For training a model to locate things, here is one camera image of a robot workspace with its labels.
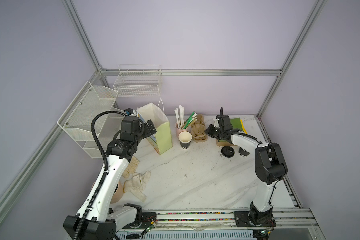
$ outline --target white wire basket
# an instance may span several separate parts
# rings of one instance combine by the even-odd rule
[[[160,96],[160,65],[119,65],[119,71],[113,85],[119,97]]]
[[[99,113],[120,109],[114,108],[117,91],[105,86],[92,86],[87,82],[83,88],[88,88],[69,117],[65,117],[67,110],[58,120],[58,125],[87,152],[91,158],[101,158],[99,148],[91,133],[91,123]],[[106,114],[97,119],[95,132],[104,150],[121,128],[124,116],[119,114]]]

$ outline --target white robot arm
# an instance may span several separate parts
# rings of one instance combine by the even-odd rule
[[[97,139],[94,125],[98,118],[108,113],[118,113],[125,117],[121,122],[121,130],[116,133],[104,152]],[[67,216],[63,223],[63,227],[73,240],[109,240],[113,239],[115,233],[125,225],[138,227],[141,224],[142,209],[139,205],[125,204],[116,212],[109,210],[112,195],[119,187],[120,177],[137,151],[137,145],[143,138],[156,133],[151,120],[144,123],[133,113],[131,109],[127,109],[125,113],[107,111],[100,113],[92,121],[92,136],[102,154],[104,164],[77,214]]]
[[[262,143],[255,137],[233,129],[228,115],[223,115],[223,108],[216,116],[217,122],[211,124],[205,133],[219,140],[226,140],[255,155],[255,172],[262,181],[256,196],[251,202],[248,216],[241,221],[249,226],[261,226],[272,221],[272,196],[280,180],[288,172],[283,153],[277,143]]]
[[[125,117],[121,123],[121,130],[116,133],[104,152],[97,139],[94,126],[98,118],[108,113],[118,113]],[[211,124],[205,130],[207,135],[226,140],[240,146],[250,154],[255,154],[255,172],[262,183],[258,185],[248,215],[241,220],[249,226],[262,226],[272,218],[273,192],[288,171],[280,146],[276,143],[259,142],[255,137],[240,132],[238,129],[233,129],[229,116],[223,115],[223,108],[216,118],[219,126]],[[73,240],[113,239],[115,233],[125,225],[138,227],[142,222],[141,206],[125,204],[121,210],[116,212],[109,211],[108,208],[122,173],[137,151],[137,145],[143,138],[156,133],[152,121],[142,122],[135,116],[132,109],[127,109],[125,113],[106,111],[93,119],[91,131],[102,155],[104,165],[94,187],[77,214],[67,216],[64,221],[63,227]]]

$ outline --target pen holder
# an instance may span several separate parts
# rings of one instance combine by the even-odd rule
[[[185,131],[188,132],[189,126],[186,129],[179,129],[177,123],[175,124],[175,126],[176,126],[176,137],[178,137],[181,132],[185,132]]]

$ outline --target lavender wall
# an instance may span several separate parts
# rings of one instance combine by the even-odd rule
[[[105,68],[279,69],[314,0],[76,0]]]
[[[0,1],[0,197],[93,72],[60,0]],[[0,240],[66,238],[100,168],[63,133]]]
[[[107,81],[113,86],[115,76]],[[220,107],[226,114],[256,114],[259,111],[274,76],[163,76],[161,98],[164,113],[174,115],[179,105],[185,114],[216,115]],[[142,107],[147,103],[157,104],[160,97],[119,97],[119,108]]]
[[[360,0],[326,3],[263,122],[326,239],[360,239]]]

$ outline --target black paper cup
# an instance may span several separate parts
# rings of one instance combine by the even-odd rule
[[[192,134],[190,132],[181,132],[179,134],[180,146],[184,149],[189,148],[191,144]]]

